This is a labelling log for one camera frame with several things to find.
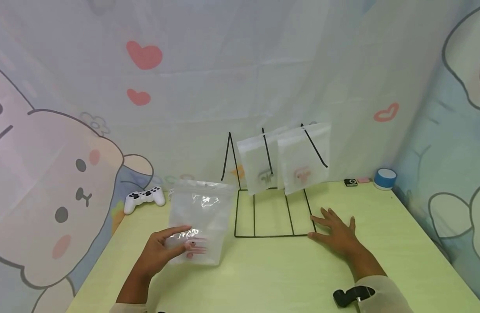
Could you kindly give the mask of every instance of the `white cloth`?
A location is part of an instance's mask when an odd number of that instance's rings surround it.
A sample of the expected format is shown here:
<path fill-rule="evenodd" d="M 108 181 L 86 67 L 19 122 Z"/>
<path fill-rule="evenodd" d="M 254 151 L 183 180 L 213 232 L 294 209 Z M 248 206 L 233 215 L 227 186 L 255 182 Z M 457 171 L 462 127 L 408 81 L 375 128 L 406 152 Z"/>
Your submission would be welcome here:
<path fill-rule="evenodd" d="M 374 296 L 358 303 L 360 313 L 413 313 L 409 303 L 396 284 L 386 276 L 368 276 L 359 280 L 355 286 L 371 287 Z M 110 313 L 147 313 L 144 304 L 115 303 Z"/>

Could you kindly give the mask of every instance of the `light green table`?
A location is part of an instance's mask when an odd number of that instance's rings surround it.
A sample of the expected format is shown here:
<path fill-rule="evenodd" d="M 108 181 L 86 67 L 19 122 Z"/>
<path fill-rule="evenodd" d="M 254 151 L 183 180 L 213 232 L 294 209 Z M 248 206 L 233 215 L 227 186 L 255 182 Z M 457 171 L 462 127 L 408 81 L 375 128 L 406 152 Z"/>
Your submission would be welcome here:
<path fill-rule="evenodd" d="M 480 302 L 390 191 L 343 182 L 307 189 L 313 214 L 332 207 L 356 217 L 356 234 L 375 254 L 416 313 L 480 313 Z M 295 233 L 313 228 L 302 192 L 288 197 Z M 252 198 L 241 193 L 237 235 L 253 233 Z M 147 204 L 124 218 L 68 313 L 108 312 L 149 234 L 167 227 L 170 204 Z M 149 312 L 355 312 L 338 309 L 332 293 L 353 278 L 344 261 L 305 237 L 234 238 L 219 267 L 168 266 L 151 283 Z M 292 233 L 280 191 L 256 196 L 256 235 Z"/>

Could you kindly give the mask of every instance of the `clear plastic bag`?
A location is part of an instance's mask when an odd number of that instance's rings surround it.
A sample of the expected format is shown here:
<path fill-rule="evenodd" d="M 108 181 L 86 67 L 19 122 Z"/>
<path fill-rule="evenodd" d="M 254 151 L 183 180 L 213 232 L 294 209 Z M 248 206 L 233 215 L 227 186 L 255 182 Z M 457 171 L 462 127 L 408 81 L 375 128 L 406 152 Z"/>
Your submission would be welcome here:
<path fill-rule="evenodd" d="M 169 227 L 190 225 L 192 228 L 165 241 L 167 247 L 180 244 L 187 247 L 186 253 L 170 263 L 219 264 L 236 190 L 232 185 L 195 180 L 178 180 L 174 184 Z"/>
<path fill-rule="evenodd" d="M 277 139 L 286 129 L 286 127 L 281 127 L 272 132 L 237 142 L 241 163 L 245 172 L 245 179 L 247 181 L 247 191 L 250 195 L 272 187 L 283 188 L 283 180 L 279 178 L 280 175 L 278 175 Z M 271 169 L 266 146 L 270 154 Z"/>
<path fill-rule="evenodd" d="M 325 164 L 330 166 L 329 123 L 303 126 L 279 135 L 278 160 L 286 195 L 319 184 L 329 177 L 329 168 L 320 161 L 305 130 Z"/>

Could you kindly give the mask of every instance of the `cartoon backdrop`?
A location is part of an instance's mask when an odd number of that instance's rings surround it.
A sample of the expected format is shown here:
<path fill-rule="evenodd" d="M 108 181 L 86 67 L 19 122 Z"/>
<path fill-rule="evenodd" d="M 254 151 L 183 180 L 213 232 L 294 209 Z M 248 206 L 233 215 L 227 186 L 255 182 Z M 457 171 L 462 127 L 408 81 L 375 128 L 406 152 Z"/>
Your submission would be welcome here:
<path fill-rule="evenodd" d="M 0 0 L 0 312 L 63 312 L 125 196 L 218 181 L 229 132 L 326 121 L 329 180 L 392 165 L 464 3 Z"/>
<path fill-rule="evenodd" d="M 395 168 L 397 194 L 480 298 L 480 1 L 468 4 Z"/>

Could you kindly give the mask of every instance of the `black wire rack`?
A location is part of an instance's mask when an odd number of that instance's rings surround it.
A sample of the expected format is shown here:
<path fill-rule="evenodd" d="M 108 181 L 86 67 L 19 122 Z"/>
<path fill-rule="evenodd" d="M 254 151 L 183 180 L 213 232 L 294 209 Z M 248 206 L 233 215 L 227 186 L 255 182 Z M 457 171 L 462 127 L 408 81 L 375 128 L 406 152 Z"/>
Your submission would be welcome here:
<path fill-rule="evenodd" d="M 306 136 L 308 137 L 309 141 L 311 142 L 312 146 L 313 146 L 313 149 L 315 150 L 316 154 L 318 155 L 320 161 L 322 162 L 322 164 L 325 166 L 325 167 L 328 167 L 325 162 L 323 161 L 322 157 L 320 156 L 320 153 L 318 152 L 318 149 L 316 148 L 315 144 L 313 143 L 310 135 L 308 134 L 308 131 L 306 131 L 305 128 L 303 128 L 304 132 L 306 133 Z M 271 174 L 273 174 L 273 168 L 272 168 L 272 164 L 271 164 L 271 159 L 270 159 L 270 151 L 268 149 L 268 145 L 267 145 L 267 142 L 266 142 L 266 135 L 264 134 L 264 128 L 262 128 L 262 132 L 263 132 L 263 138 L 264 138 L 264 145 L 266 146 L 266 155 L 267 155 L 267 161 L 268 161 L 268 164 L 270 166 L 270 172 Z M 238 181 L 238 185 L 239 185 L 239 190 L 237 192 L 237 207 L 236 207 L 236 210 L 235 210 L 235 225 L 234 225 L 234 236 L 236 238 L 277 238 L 277 237 L 299 237 L 299 236 L 306 236 L 307 233 L 295 233 L 294 232 L 294 226 L 293 226 L 293 222 L 292 222 L 292 215 L 290 214 L 290 207 L 289 207 L 289 200 L 287 199 L 287 195 L 285 195 L 285 192 L 283 193 L 284 197 L 285 197 L 285 204 L 287 206 L 287 214 L 289 215 L 289 221 L 290 221 L 290 229 L 292 230 L 292 234 L 283 234 L 283 235 L 256 235 L 256 195 L 253 195 L 252 196 L 252 210 L 253 210 L 253 236 L 243 236 L 243 235 L 237 235 L 237 223 L 238 223 L 238 214 L 239 214 L 239 203 L 240 203 L 240 193 L 241 192 L 246 192 L 248 191 L 248 189 L 244 189 L 241 187 L 241 184 L 240 184 L 240 174 L 239 174 L 239 168 L 238 168 L 238 163 L 237 163 L 237 156 L 235 154 L 235 148 L 234 148 L 234 143 L 233 143 L 233 138 L 231 136 L 231 132 L 228 133 L 228 141 L 227 141 L 227 147 L 226 147 L 226 154 L 224 155 L 224 165 L 223 165 L 223 175 L 221 176 L 221 181 L 223 181 L 224 179 L 224 174 L 226 172 L 226 163 L 227 163 L 227 159 L 228 159 L 228 152 L 230 150 L 230 144 L 231 144 L 231 150 L 233 152 L 233 159 L 234 159 L 234 162 L 235 162 L 235 169 L 237 171 L 237 181 Z M 308 195 L 306 194 L 306 189 L 303 189 L 303 193 L 304 193 L 304 198 L 305 198 L 305 201 L 306 201 L 306 206 L 308 207 L 308 212 L 310 215 L 312 215 L 312 210 L 311 210 L 311 207 L 310 207 L 310 202 L 308 201 Z M 315 222 L 312 221 L 312 225 L 313 225 L 313 230 L 316 232 L 317 231 L 317 228 L 315 227 Z"/>

